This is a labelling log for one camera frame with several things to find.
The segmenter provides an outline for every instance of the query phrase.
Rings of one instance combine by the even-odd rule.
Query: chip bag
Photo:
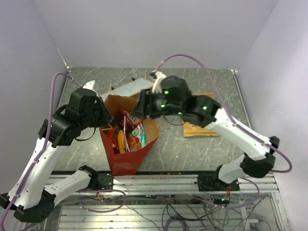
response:
[[[127,112],[123,109],[121,109],[121,113],[127,118],[126,119],[126,128],[130,127],[132,129],[134,129],[139,123],[142,122],[141,119],[138,119],[136,117],[131,116],[129,112]]]
[[[110,140],[111,146],[112,146],[115,154],[119,153],[119,149],[118,149],[116,140],[114,139],[114,129],[113,128],[109,130],[109,132],[107,133],[107,137]]]
[[[130,136],[133,137],[136,142],[139,144],[140,148],[146,146],[146,138],[144,134],[144,129],[142,123],[139,123],[136,128],[130,133]]]

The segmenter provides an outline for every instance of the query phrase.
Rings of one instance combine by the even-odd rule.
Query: black cable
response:
[[[278,225],[278,222],[277,222],[276,216],[275,216],[275,223],[276,223],[276,226],[277,226],[278,231],[281,231],[281,230],[280,230],[280,228],[279,228],[279,225]]]
[[[262,219],[258,219],[259,221],[261,221],[261,222],[266,222],[267,223],[267,225],[269,226],[269,231],[271,231],[271,228],[270,228],[270,224],[266,221],[266,220],[262,220]]]
[[[158,225],[156,225],[156,223],[155,223],[154,221],[152,221],[152,220],[150,220],[150,219],[144,217],[141,213],[139,213],[139,212],[138,212],[137,210],[135,210],[134,208],[129,207],[127,204],[126,204],[126,206],[127,206],[127,208],[129,208],[129,209],[133,210],[134,212],[136,212],[137,214],[139,214],[139,216],[141,216],[142,218],[144,218],[144,219],[146,219],[147,221],[153,223],[153,224],[158,228],[158,230],[161,231],[160,228],[158,227]]]
[[[240,223],[237,224],[237,226],[234,227],[234,229],[232,231],[235,230],[236,227],[238,227],[242,222],[246,221],[244,224],[244,229],[245,229],[245,225],[247,223],[247,219],[250,217],[250,215],[252,214],[252,212],[254,211],[254,209],[257,207],[258,204],[261,203],[261,201],[263,201],[265,199],[265,197],[263,197],[261,200],[258,201],[258,203],[256,203],[256,205],[252,208],[252,210],[250,211],[249,215],[247,216],[246,219],[243,219]]]
[[[120,195],[120,196],[118,196],[118,197],[116,197],[114,199],[110,199],[110,198],[103,199],[103,201],[105,201],[106,203],[110,203],[110,202],[116,201],[116,200],[120,201],[120,199],[123,199],[123,198],[125,198],[125,197]]]
[[[94,131],[93,131],[93,134],[89,137],[89,138],[86,138],[86,139],[82,139],[82,140],[80,140],[80,139],[77,139],[77,138],[75,138],[75,140],[77,140],[77,141],[87,141],[87,140],[89,140],[89,139],[91,139],[93,136],[94,136],[94,134],[95,134],[95,131],[96,131],[96,128],[94,127]]]
[[[174,211],[180,218],[174,218],[173,216],[170,215],[170,213],[169,213],[169,211],[168,211],[168,207],[169,207],[169,206],[173,209],[173,211]],[[201,217],[199,217],[199,218],[197,218],[197,219],[185,218],[185,217],[183,217],[182,215],[180,215],[180,214],[177,212],[177,210],[175,210],[175,208],[174,208],[170,203],[168,203],[168,205],[167,205],[167,207],[166,207],[166,211],[167,211],[167,214],[169,215],[170,218],[176,219],[176,220],[185,220],[185,221],[200,221],[200,220],[207,220],[207,219],[202,219],[202,218],[204,218],[206,215],[201,216]]]
[[[169,120],[167,120],[167,118],[166,118],[166,116],[165,115],[163,115],[163,118],[165,119],[165,121],[167,121],[167,123],[169,123],[170,125],[172,125],[172,126],[182,126],[182,125],[184,125],[186,122],[184,121],[184,123],[182,123],[182,124],[172,124]]]

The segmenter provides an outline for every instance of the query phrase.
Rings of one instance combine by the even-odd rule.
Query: wire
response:
[[[169,211],[168,211],[168,207],[171,207],[173,209],[173,211],[178,215],[178,220],[186,220],[186,221],[198,221],[198,220],[206,220],[206,219],[202,219],[204,218],[206,215],[204,216],[201,216],[201,217],[198,217],[197,216],[197,219],[191,219],[191,218],[185,218],[183,217],[182,215],[180,215],[176,210],[175,208],[170,204],[170,202],[168,203],[167,207],[166,207],[166,211],[167,211],[167,214],[169,215],[170,218],[172,218],[172,216],[169,214]]]
[[[109,212],[113,212],[113,211],[116,211],[116,210],[120,209],[121,207],[123,207],[126,204],[127,196],[126,196],[125,192],[123,192],[121,190],[117,190],[117,189],[103,189],[103,190],[94,190],[94,191],[80,190],[79,192],[92,192],[92,193],[95,193],[95,192],[96,193],[102,193],[102,192],[105,192],[105,193],[107,193],[107,192],[118,192],[119,193],[120,192],[120,193],[122,193],[124,195],[124,202],[119,207],[113,208],[113,209],[110,209],[110,210],[107,210],[107,211],[93,210],[93,209],[89,209],[89,208],[84,207],[83,204],[82,204],[83,199],[86,199],[86,198],[90,199],[91,198],[91,200],[95,200],[95,201],[98,201],[98,199],[95,199],[95,198],[92,198],[92,197],[82,197],[80,199],[80,201],[79,201],[80,207],[85,209],[85,210],[87,210],[87,211],[90,211],[90,212],[94,212],[94,213],[109,213]]]
[[[254,197],[246,197],[245,199],[242,200],[242,202],[244,202],[247,199],[254,199]]]
[[[249,215],[247,216],[247,218],[245,218],[244,220],[242,220],[240,223],[237,224],[237,226],[234,227],[234,229],[232,231],[235,230],[236,227],[238,227],[242,222],[245,221],[245,224],[244,224],[244,229],[245,229],[245,226],[246,226],[246,223],[247,223],[247,220],[248,218],[250,217],[250,215],[252,214],[252,212],[254,211],[254,209],[257,207],[258,204],[261,203],[261,201],[263,201],[265,199],[265,197],[261,198],[261,200],[258,201],[258,203],[256,203],[256,205],[253,207],[253,209],[250,211]]]
[[[257,195],[256,195],[256,197],[254,198],[254,200],[252,200],[252,201],[250,201],[250,202],[248,202],[248,203],[246,203],[246,204],[244,204],[244,205],[239,205],[239,206],[234,206],[234,207],[229,207],[229,206],[220,206],[220,205],[216,205],[216,204],[214,204],[213,202],[210,202],[210,201],[206,201],[206,200],[203,200],[203,199],[201,199],[201,198],[199,198],[199,197],[196,197],[196,196],[194,196],[194,195],[192,195],[192,194],[190,194],[189,192],[187,192],[187,191],[185,191],[187,194],[189,194],[190,196],[192,196],[193,198],[195,198],[195,199],[197,199],[197,200],[199,200],[199,201],[203,201],[203,202],[205,202],[205,203],[207,203],[207,204],[209,204],[209,205],[213,205],[213,206],[215,206],[216,208],[224,208],[224,209],[237,209],[237,208],[242,208],[242,207],[246,207],[247,205],[253,205],[253,203],[260,197],[260,189],[259,189],[259,187],[257,186],[257,184],[256,183],[254,183],[252,180],[250,180],[250,179],[247,179],[247,178],[241,178],[241,179],[243,179],[243,180],[246,180],[246,181],[248,181],[248,182],[250,182],[250,183],[252,183],[255,187],[256,187],[256,190],[257,190]]]
[[[201,225],[204,226],[204,228],[206,228],[205,224],[202,222],[202,220],[198,217],[198,215],[196,214],[196,212],[189,206],[186,204],[186,206],[192,211],[192,213],[197,217],[197,219],[200,221]]]
[[[188,225],[186,224],[186,222],[185,222],[184,220],[178,220],[177,218],[178,218],[177,216],[174,216],[173,218],[169,218],[169,219],[167,220],[166,224],[165,224],[165,229],[164,229],[164,230],[167,231],[169,225],[170,225],[172,222],[177,221],[177,222],[179,222],[179,223],[182,225],[183,231],[189,231],[189,227],[188,227]]]
[[[215,227],[214,229],[208,229],[208,228],[205,228],[205,229],[201,229],[201,230],[199,230],[199,231],[204,231],[204,230],[206,230],[206,231],[211,231],[211,230],[213,230],[213,231],[217,231],[217,230],[221,230],[220,228],[217,228],[217,227]]]
[[[168,204],[169,204],[169,203],[170,203],[170,201],[167,202],[166,206],[164,207],[163,214],[162,214],[162,228],[163,228],[163,231],[167,231],[167,230],[164,228],[164,214],[165,214],[165,210],[166,210],[166,208],[168,207]]]
[[[213,214],[213,213],[211,214],[211,218],[212,218],[212,220],[214,220],[214,221],[216,221],[216,222],[218,223],[218,226],[220,226],[220,225],[225,226],[225,225],[228,225],[228,224],[229,224],[228,210],[226,210],[225,218],[224,218],[223,222],[220,222],[220,221],[219,221],[219,216],[218,216],[218,219],[216,219],[216,218],[214,217],[214,214]]]
[[[187,57],[189,59],[192,59],[194,60],[196,63],[198,63],[202,69],[208,74],[213,86],[214,86],[214,90],[220,100],[220,103],[222,104],[222,107],[225,109],[226,113],[227,113],[227,116],[229,117],[230,121],[233,123],[234,126],[238,127],[240,130],[242,130],[244,133],[246,133],[247,135],[249,135],[250,137],[254,138],[256,141],[258,141],[259,143],[269,147],[270,149],[272,149],[273,151],[277,152],[279,155],[281,155],[285,160],[286,162],[289,164],[289,168],[286,169],[286,170],[275,170],[273,169],[272,171],[273,172],[280,172],[280,173],[287,173],[287,172],[290,172],[293,168],[293,165],[292,165],[292,162],[290,161],[290,159],[285,155],[283,154],[281,151],[279,151],[277,148],[275,148],[274,146],[272,146],[271,144],[268,144],[268,143],[264,143],[264,141],[259,138],[258,136],[254,135],[252,132],[248,131],[247,129],[245,129],[244,127],[242,127],[241,125],[237,124],[236,121],[234,120],[233,116],[231,115],[226,103],[224,102],[223,100],[223,97],[222,97],[222,94],[217,86],[217,84],[215,83],[215,80],[214,78],[212,77],[212,74],[211,72],[209,71],[209,69],[207,69],[199,60],[197,60],[196,58],[190,56],[190,55],[187,55],[187,54],[174,54],[172,56],[169,56],[167,57],[166,59],[164,59],[157,67],[154,71],[158,71],[161,66],[169,59],[173,58],[173,57],[176,57],[176,56],[183,56],[183,57]]]
[[[217,220],[216,220],[214,217],[212,217],[212,219],[211,219],[211,218],[208,216],[208,215],[211,215],[211,216],[212,216],[213,213],[216,213],[217,211],[220,212],[221,209],[215,210],[215,208],[211,208],[210,211],[209,211],[210,213],[208,213],[208,210],[206,209],[207,206],[209,206],[209,204],[203,204],[203,209],[204,209],[204,212],[205,212],[205,215],[206,215],[208,221],[211,223],[211,225],[213,226],[213,228],[214,228],[215,230],[222,230],[222,229],[216,227],[215,224],[214,224],[214,222],[212,221],[212,220],[215,220],[215,221],[217,222]]]
[[[184,121],[184,123],[182,123],[182,124],[172,124],[169,120],[167,120],[166,115],[163,115],[163,118],[165,119],[165,121],[167,121],[167,123],[169,123],[170,125],[173,125],[173,126],[182,126],[182,125],[184,125],[186,123]]]
[[[227,223],[223,223],[222,224],[222,230],[223,230],[223,227],[225,226],[225,225],[228,225],[229,224],[229,215],[228,215],[228,212],[229,212],[229,210],[226,210],[226,213],[225,213],[225,218],[223,219],[224,221],[226,220],[226,217],[227,217]]]
[[[77,86],[79,87],[82,87],[82,85],[77,81],[75,80],[73,77],[69,76],[68,74],[65,74],[65,73],[61,73],[61,72],[58,72],[56,73],[53,77],[52,77],[52,81],[51,81],[51,91],[50,91],[50,97],[49,97],[49,112],[48,112],[48,125],[47,125],[47,131],[46,131],[46,137],[45,137],[45,141],[44,141],[44,144],[43,144],[43,147],[42,149],[40,150],[40,152],[38,153],[38,155],[34,158],[32,164],[29,166],[28,170],[26,171],[26,173],[24,174],[24,177],[22,178],[21,182],[19,183],[19,186],[16,190],[16,193],[15,193],[15,196],[12,198],[12,200],[10,201],[9,205],[7,206],[7,208],[5,209],[4,213],[3,213],[3,216],[1,217],[1,220],[0,220],[0,228],[1,228],[1,231],[5,231],[5,228],[4,228],[4,221],[5,221],[5,218],[6,216],[8,215],[9,213],[9,210],[10,208],[13,206],[13,204],[16,202],[17,200],[17,196],[20,195],[25,183],[26,183],[26,180],[28,179],[32,169],[34,168],[35,164],[37,163],[37,161],[39,160],[39,158],[43,155],[43,153],[46,151],[47,149],[47,144],[48,144],[48,141],[49,141],[49,136],[50,136],[50,132],[51,132],[51,119],[52,119],[52,108],[53,108],[53,96],[54,96],[54,87],[55,87],[55,81],[57,79],[58,76],[64,76],[70,80],[72,80]],[[26,227],[25,229],[23,229],[24,231],[28,230],[29,228],[31,228],[32,226],[29,225],[28,227]]]
[[[100,200],[100,193],[99,192],[97,192],[96,193],[96,197],[95,197],[97,200]]]
[[[265,223],[267,223],[267,225],[269,226],[269,231],[271,231],[271,228],[270,228],[270,224],[266,221],[266,220],[262,220],[262,219],[258,219],[259,221],[263,221],[263,222],[265,222]]]
[[[27,227],[25,227],[23,230],[20,230],[20,231],[27,231],[28,229],[32,228],[35,225],[36,224],[32,223],[32,224],[28,225]]]
[[[92,134],[89,138],[86,138],[86,139],[81,139],[81,140],[80,140],[80,139],[75,138],[75,140],[76,140],[76,141],[87,141],[87,140],[91,139],[91,138],[94,136],[95,132],[96,132],[96,127],[94,127],[93,134]]]
[[[131,207],[129,207],[128,205],[126,205],[126,206],[127,206],[127,208],[129,208],[129,209],[135,211],[135,212],[136,212],[137,214],[139,214],[142,218],[144,218],[144,219],[146,219],[147,221],[153,223],[153,224],[158,228],[158,230],[161,231],[160,228],[158,227],[158,225],[156,225],[156,223],[155,223],[154,221],[152,221],[152,220],[150,220],[150,219],[144,217],[141,213],[139,213],[139,212],[138,212],[137,210],[135,210],[134,208],[131,208]]]

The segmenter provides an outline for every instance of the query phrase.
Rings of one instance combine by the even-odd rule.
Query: white wall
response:
[[[35,0],[70,66],[240,68],[278,0]],[[194,67],[178,58],[166,67]]]
[[[254,129],[281,139],[294,169],[275,174],[293,230],[307,230],[308,1],[280,0],[253,45],[239,84]],[[277,157],[276,169],[287,164]]]
[[[65,70],[33,1],[0,0],[0,193],[26,167],[47,117],[52,75]],[[56,101],[63,83],[57,83]],[[6,230],[15,221],[10,217]]]

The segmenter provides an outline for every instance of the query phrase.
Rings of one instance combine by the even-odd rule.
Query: snack bag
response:
[[[131,135],[128,136],[128,146],[131,152],[140,150],[140,145]]]
[[[139,123],[136,128],[130,133],[130,136],[133,137],[136,142],[139,144],[140,148],[146,146],[146,138],[144,134],[144,129],[142,123]]]
[[[134,129],[139,123],[142,122],[141,119],[131,116],[129,112],[123,109],[121,109],[121,113],[127,118],[126,125],[128,125],[128,127],[131,127],[132,129]]]
[[[124,139],[125,139],[125,147],[126,147],[126,151],[127,152],[130,152],[130,148],[129,148],[129,145],[128,145],[128,142],[127,142],[127,131],[126,131],[126,116],[124,116],[124,128],[123,128],[123,131],[124,131]]]
[[[113,148],[115,154],[119,153],[116,140],[114,139],[114,129],[113,128],[109,130],[109,132],[107,133],[107,137],[111,142],[111,145],[112,145],[112,148]]]

